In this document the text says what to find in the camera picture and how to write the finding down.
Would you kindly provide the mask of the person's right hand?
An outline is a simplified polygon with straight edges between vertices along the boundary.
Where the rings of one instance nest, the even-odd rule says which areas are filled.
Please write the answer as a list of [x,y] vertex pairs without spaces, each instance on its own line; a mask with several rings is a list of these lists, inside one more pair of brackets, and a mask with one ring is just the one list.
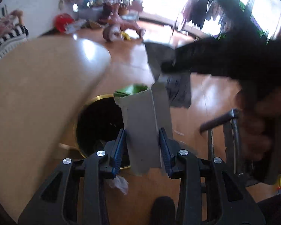
[[235,103],[242,110],[239,118],[242,156],[259,161],[272,146],[273,141],[265,129],[268,119],[281,116],[281,89],[272,92],[253,108],[249,107],[249,98],[240,90],[235,96]]

